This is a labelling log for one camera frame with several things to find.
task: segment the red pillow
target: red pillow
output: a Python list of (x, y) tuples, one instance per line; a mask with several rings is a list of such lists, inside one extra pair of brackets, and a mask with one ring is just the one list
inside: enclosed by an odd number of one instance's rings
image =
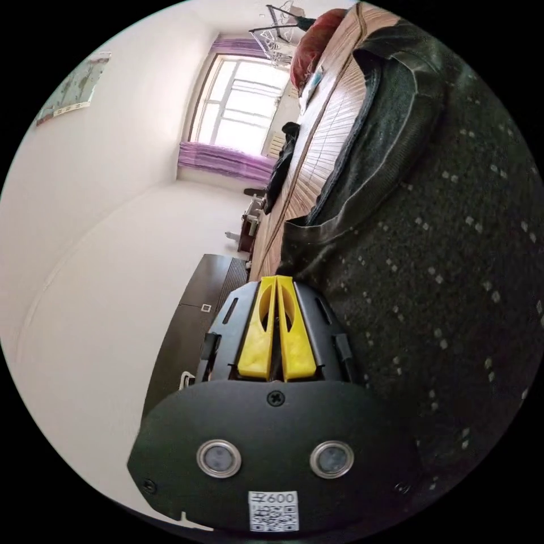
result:
[(327, 11), (316, 19), (297, 45), (291, 62), (291, 83), (299, 96), (346, 13), (347, 10), (340, 9)]

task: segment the window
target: window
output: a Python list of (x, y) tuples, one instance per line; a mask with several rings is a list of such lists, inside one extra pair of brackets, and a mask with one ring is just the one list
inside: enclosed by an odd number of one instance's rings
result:
[(204, 84), (189, 140), (260, 155), (286, 70), (249, 57), (218, 56)]

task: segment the sticker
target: sticker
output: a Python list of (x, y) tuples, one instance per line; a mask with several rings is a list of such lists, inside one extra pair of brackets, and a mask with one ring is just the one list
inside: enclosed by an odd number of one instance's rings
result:
[(296, 491), (250, 491), (251, 531), (283, 533), (299, 530), (299, 499)]

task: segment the screw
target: screw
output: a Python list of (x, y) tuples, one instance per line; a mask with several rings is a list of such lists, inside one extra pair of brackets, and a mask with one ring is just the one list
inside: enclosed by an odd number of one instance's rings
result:
[(155, 493), (157, 493), (157, 485), (155, 482), (152, 482), (151, 480), (145, 480), (145, 482), (143, 482), (143, 490), (146, 492), (146, 493), (149, 493), (150, 495), (154, 495)]
[(281, 406), (285, 402), (285, 395), (281, 391), (272, 391), (266, 400), (270, 406)]
[(402, 493), (403, 495), (406, 495), (410, 491), (411, 485), (407, 483), (397, 483), (395, 486), (395, 491), (398, 491), (399, 493)]

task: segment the purple curtain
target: purple curtain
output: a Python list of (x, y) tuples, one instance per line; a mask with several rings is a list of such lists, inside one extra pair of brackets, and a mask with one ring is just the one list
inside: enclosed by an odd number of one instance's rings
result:
[(267, 58), (254, 38), (227, 38), (220, 34), (213, 42), (211, 51), (220, 55)]
[(266, 186), (275, 160), (205, 143), (181, 142), (178, 166), (206, 170)]

